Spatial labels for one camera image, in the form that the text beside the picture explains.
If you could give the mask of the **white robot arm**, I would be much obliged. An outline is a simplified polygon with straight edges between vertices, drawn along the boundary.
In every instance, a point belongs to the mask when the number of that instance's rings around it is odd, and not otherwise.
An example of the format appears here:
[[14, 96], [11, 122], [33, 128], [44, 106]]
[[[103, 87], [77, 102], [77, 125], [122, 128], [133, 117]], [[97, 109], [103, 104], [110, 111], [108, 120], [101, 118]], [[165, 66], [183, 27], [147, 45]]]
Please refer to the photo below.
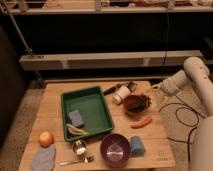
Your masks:
[[153, 85], [165, 99], [190, 86], [202, 105], [203, 114], [197, 113], [201, 121], [193, 126], [187, 138], [189, 171], [213, 171], [213, 81], [209, 75], [210, 70], [201, 58], [189, 57], [181, 70]]

